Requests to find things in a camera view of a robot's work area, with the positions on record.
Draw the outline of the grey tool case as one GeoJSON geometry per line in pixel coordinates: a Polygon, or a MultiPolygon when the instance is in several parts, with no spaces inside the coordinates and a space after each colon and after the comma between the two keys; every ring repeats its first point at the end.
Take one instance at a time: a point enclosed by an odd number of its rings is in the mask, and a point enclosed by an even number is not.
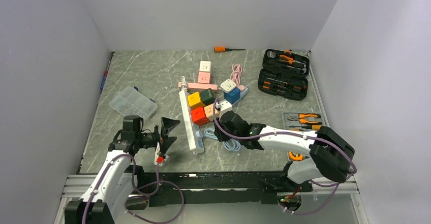
{"type": "Polygon", "coordinates": [[[320,129],[320,127],[325,125],[322,116],[321,118],[317,119],[318,121],[322,122],[322,125],[305,125],[305,124],[300,124],[298,121],[289,121],[287,119],[288,116],[294,116],[298,114],[308,114],[308,113],[305,113],[305,112],[304,113],[302,112],[283,112],[282,113],[282,120],[283,120],[285,130],[298,131],[298,132],[317,131],[320,129]]]}

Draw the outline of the light blue power strip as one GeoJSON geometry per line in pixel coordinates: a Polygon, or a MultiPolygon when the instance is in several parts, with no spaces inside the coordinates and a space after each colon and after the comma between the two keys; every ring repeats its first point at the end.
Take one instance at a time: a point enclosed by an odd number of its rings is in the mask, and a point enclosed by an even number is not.
{"type": "Polygon", "coordinates": [[[232,105],[237,104],[248,93],[248,88],[244,85],[237,86],[237,93],[233,97],[232,105]]]}

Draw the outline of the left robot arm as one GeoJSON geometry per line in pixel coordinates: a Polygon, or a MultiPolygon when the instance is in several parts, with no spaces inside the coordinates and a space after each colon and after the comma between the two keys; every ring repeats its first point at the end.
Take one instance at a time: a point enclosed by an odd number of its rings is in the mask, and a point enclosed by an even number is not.
{"type": "Polygon", "coordinates": [[[108,152],[101,170],[92,184],[78,199],[70,201],[64,209],[65,223],[114,223],[121,210],[132,214],[126,202],[130,194],[147,200],[155,195],[165,180],[156,171],[153,183],[146,182],[145,172],[138,166],[135,155],[140,149],[155,149],[156,169],[168,158],[166,152],[175,142],[176,137],[170,137],[172,129],[180,124],[180,120],[161,118],[161,125],[156,125],[153,131],[143,128],[144,120],[137,115],[124,117],[122,129],[108,145],[108,152]],[[151,193],[143,190],[154,184],[151,193]]]}

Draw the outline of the black tool case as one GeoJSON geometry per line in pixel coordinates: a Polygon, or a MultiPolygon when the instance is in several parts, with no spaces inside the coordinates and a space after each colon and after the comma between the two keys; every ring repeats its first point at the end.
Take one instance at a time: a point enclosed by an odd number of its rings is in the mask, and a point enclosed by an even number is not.
{"type": "Polygon", "coordinates": [[[257,86],[264,93],[301,101],[307,95],[309,73],[310,59],[307,55],[297,54],[292,50],[267,49],[264,52],[257,86]],[[279,55],[292,57],[294,64],[278,61],[279,55]]]}

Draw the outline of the clear plastic parts box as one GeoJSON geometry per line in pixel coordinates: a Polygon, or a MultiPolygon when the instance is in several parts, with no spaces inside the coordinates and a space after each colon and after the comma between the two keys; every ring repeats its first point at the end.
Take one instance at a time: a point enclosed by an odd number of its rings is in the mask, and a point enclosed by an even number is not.
{"type": "Polygon", "coordinates": [[[109,106],[122,116],[136,115],[149,119],[157,110],[157,104],[142,95],[135,87],[126,86],[109,102],[109,106]]]}

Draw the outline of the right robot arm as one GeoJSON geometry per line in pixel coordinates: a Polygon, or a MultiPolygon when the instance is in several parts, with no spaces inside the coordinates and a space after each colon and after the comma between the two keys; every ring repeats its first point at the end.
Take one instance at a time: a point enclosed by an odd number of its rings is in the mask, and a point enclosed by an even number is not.
{"type": "Polygon", "coordinates": [[[283,130],[262,123],[249,124],[228,111],[214,120],[214,127],[220,141],[236,139],[250,150],[291,151],[305,156],[301,161],[289,163],[287,173],[280,177],[281,187],[286,191],[320,177],[344,183],[357,172],[354,148],[327,126],[317,131],[283,130]]]}

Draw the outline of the white long power strip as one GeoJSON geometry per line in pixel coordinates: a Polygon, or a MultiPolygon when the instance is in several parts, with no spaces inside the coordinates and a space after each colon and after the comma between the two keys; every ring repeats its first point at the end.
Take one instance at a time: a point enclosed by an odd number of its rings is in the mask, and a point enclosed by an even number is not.
{"type": "Polygon", "coordinates": [[[187,97],[190,94],[186,90],[179,91],[180,105],[183,115],[183,122],[186,129],[187,142],[189,150],[195,154],[201,154],[204,152],[203,141],[198,137],[199,127],[192,122],[191,108],[188,104],[187,97]]]}

